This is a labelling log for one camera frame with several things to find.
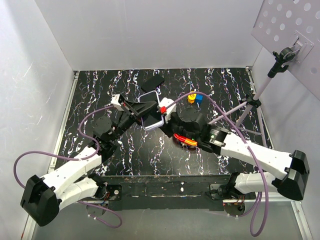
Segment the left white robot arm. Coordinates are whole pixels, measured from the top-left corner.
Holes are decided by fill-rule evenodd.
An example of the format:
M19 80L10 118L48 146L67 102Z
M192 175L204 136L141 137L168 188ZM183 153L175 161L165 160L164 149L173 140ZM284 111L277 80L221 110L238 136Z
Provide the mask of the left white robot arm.
M118 122L100 117L93 127L91 145L56 170L27 180L20 205L40 227L48 225L73 203L85 198L101 200L107 195L108 183L92 169L113 155L116 140L131 125L141 124L143 117L157 112L159 100L154 96L148 101L131 102L117 94L111 105L122 112Z

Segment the smartphone with black screen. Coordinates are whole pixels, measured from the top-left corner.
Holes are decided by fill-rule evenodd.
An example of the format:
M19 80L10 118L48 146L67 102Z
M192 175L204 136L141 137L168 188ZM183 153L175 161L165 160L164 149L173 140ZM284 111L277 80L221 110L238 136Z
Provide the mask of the smartphone with black screen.
M152 129L161 126L164 123L160 113L152 113L142 118L142 126L144 129Z

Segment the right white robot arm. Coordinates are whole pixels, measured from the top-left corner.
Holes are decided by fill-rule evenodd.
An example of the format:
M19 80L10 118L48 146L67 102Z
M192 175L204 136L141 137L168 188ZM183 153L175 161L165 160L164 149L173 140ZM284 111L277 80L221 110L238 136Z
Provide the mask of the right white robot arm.
M283 197L301 201L304 198L310 168L304 152L277 151L243 140L235 133L205 120L193 107L177 113L174 106L159 110L165 116L162 131L188 147L198 147L208 153L231 157L256 167L260 173L232 173L226 184L209 191L216 199L237 199L253 192L278 192Z

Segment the lilac phone case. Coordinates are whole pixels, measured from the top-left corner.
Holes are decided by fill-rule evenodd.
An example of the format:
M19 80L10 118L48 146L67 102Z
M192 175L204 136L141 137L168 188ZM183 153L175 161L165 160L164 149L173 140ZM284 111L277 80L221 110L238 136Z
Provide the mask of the lilac phone case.
M138 98L138 101L139 101L140 103L142 103L142 102L150 102L150 101L155 101L155 102L157 102L158 104L160 103L160 101L159 101L159 95L158 95L158 93L157 93L155 90L140 95L139 98ZM147 114L147 115L145 115L145 116L148 116L148 115L151 115L151 114L154 114L154 113L160 113L160 112L158 111L158 109L156 109L156 110L150 112L149 114ZM149 129L145 129L145 128L143 128L143 123L142 123L142 128L143 128L145 131L149 131L149 130L152 130L152 129L155 129L155 128L159 128L159 127L161 127L161 126L154 127L154 128L149 128Z

